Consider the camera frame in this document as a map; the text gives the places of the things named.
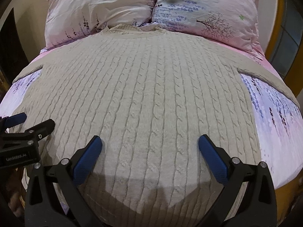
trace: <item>tree print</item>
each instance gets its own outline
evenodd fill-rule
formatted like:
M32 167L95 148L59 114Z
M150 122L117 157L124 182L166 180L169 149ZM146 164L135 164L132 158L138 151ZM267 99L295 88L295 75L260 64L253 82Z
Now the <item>tree print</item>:
M205 25L205 29L202 31L206 32L209 37L220 39L220 40L228 40L232 38L234 30L227 23L226 19L222 18L221 13L213 14L210 13L210 16L207 20L201 21L197 20L197 22Z

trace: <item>wall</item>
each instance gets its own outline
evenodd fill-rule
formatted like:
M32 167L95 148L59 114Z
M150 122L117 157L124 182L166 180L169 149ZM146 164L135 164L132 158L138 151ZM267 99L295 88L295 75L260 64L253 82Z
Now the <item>wall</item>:
M0 28L14 8L17 31L29 61L45 47L44 28L48 10L47 0L12 0L0 19Z
M259 42L263 51L266 51L272 30L275 25L278 0L259 0Z

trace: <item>pillow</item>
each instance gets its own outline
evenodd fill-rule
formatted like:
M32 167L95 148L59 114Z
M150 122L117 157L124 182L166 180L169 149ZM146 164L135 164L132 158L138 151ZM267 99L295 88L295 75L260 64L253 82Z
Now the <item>pillow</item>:
M154 0L48 0L46 48L120 23L139 26L151 18Z
M255 0L157 0L152 20L167 30L207 37L259 58Z

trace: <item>beige sweater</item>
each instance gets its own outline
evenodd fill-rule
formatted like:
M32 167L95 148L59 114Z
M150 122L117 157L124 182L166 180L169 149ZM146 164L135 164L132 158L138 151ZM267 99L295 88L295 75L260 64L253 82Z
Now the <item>beige sweater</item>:
M49 53L19 77L41 66L15 111L28 115L15 132L56 122L40 143L44 165L70 158L99 135L101 156L80 191L112 226L190 227L202 218L222 189L198 150L202 134L244 163L261 160L239 72L295 101L283 82L247 57L160 28L106 28Z

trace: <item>pink pillowcase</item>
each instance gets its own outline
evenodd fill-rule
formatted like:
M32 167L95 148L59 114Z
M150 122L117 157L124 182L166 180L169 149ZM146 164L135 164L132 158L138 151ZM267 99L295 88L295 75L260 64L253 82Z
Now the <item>pink pillowcase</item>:
M152 20L172 31L207 37L262 58L258 0L157 0Z

